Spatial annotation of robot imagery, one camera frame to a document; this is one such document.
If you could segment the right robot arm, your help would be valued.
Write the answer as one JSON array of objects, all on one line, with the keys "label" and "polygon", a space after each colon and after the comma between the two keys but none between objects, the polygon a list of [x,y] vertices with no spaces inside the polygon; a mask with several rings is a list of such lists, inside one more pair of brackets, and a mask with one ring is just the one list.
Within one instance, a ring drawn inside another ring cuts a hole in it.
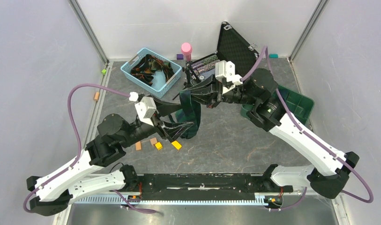
[{"label": "right robot arm", "polygon": [[219,103],[248,104],[250,121],[258,128],[285,141],[308,161],[308,166],[271,165],[262,178],[267,191],[284,186],[301,186],[334,199],[344,193],[350,174],[355,173],[359,156],[330,146],[302,124],[286,105],[272,73],[258,68],[240,76],[225,69],[179,93],[188,120],[199,119],[201,106]]}]

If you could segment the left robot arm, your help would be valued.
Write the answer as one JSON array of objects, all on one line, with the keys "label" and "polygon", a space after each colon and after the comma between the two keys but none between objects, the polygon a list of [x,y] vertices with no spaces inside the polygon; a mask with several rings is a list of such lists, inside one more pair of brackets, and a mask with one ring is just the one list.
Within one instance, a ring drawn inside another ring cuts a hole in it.
[{"label": "left robot arm", "polygon": [[98,135],[77,152],[75,158],[49,175],[30,176],[23,208],[28,213],[51,216],[64,211],[76,200],[99,192],[137,190],[139,178],[131,165],[97,178],[89,175],[100,171],[125,156],[128,148],[151,135],[158,134],[176,141],[194,125],[192,121],[164,121],[165,116],[181,110],[181,105],[154,96],[134,101],[136,118],[127,122],[118,114],[110,114],[98,125]]}]

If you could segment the green navy striped tie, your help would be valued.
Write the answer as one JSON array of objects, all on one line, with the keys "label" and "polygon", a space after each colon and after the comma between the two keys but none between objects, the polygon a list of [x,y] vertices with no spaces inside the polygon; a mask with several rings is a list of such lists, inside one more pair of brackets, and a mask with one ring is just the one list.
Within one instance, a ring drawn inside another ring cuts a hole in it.
[{"label": "green navy striped tie", "polygon": [[196,102],[191,96],[191,91],[182,90],[179,92],[181,110],[175,113],[177,122],[192,122],[193,125],[187,129],[180,137],[191,139],[197,135],[201,123],[201,104]]}]

